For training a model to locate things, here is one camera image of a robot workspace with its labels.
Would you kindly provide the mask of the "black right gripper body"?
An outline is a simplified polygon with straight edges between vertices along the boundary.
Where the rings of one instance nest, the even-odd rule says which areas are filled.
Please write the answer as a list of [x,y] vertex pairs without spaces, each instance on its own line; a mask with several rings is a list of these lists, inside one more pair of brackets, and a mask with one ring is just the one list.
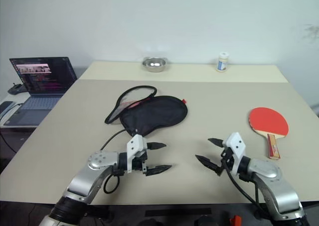
[[234,157],[233,157],[233,151],[231,148],[227,147],[224,148],[224,150],[221,153],[221,165],[217,169],[217,175],[220,176],[222,172],[228,168],[229,171],[232,170],[234,165]]

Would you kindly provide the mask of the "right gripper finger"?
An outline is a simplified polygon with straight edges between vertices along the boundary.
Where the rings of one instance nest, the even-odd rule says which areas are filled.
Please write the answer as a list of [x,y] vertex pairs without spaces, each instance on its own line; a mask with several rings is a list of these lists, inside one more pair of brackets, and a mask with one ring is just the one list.
[[214,171],[218,176],[221,175],[222,173],[222,167],[218,166],[217,164],[211,162],[208,158],[201,156],[201,155],[196,155],[196,159],[206,168]]
[[208,141],[210,141],[211,143],[213,143],[214,145],[223,148],[223,140],[222,139],[218,139],[218,138],[209,138]]

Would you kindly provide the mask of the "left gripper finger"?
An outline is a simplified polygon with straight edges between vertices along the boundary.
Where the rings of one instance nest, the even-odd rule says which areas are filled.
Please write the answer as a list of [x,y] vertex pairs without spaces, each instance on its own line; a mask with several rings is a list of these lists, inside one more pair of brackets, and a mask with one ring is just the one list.
[[146,176],[152,176],[152,175],[157,175],[160,173],[163,173],[164,171],[170,169],[172,165],[159,165],[154,168],[147,168],[146,169]]
[[148,142],[147,149],[148,150],[157,150],[166,147],[166,144],[159,142]]

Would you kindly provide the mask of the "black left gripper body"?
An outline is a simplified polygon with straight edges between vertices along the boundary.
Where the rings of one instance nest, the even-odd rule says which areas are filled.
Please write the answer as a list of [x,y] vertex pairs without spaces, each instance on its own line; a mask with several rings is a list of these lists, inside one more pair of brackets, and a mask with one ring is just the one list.
[[146,164],[147,159],[148,155],[146,149],[137,152],[132,159],[132,170],[142,171],[145,176],[148,176],[148,167]]

